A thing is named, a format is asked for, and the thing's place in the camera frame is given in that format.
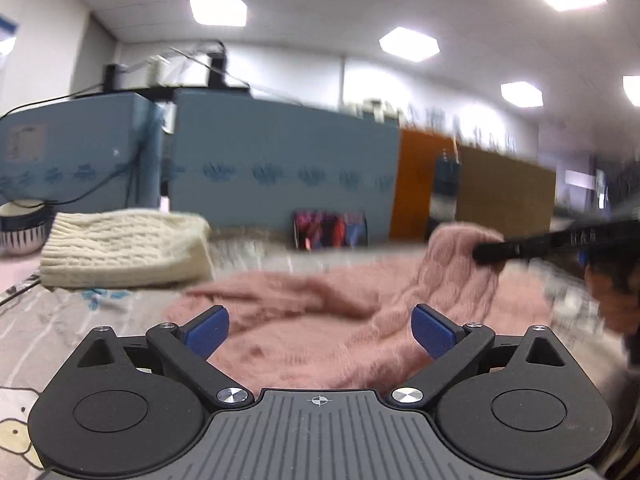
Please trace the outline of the person's right hand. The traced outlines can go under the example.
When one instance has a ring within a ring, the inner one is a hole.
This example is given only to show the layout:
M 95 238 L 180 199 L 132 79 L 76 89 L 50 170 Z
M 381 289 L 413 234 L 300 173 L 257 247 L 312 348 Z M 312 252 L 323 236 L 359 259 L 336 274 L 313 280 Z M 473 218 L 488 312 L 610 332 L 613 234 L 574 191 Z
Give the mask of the person's right hand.
M 612 278 L 591 266 L 586 267 L 585 281 L 599 304 L 605 328 L 620 335 L 634 334 L 639 328 L 639 267 L 628 278 L 629 292 L 616 288 Z

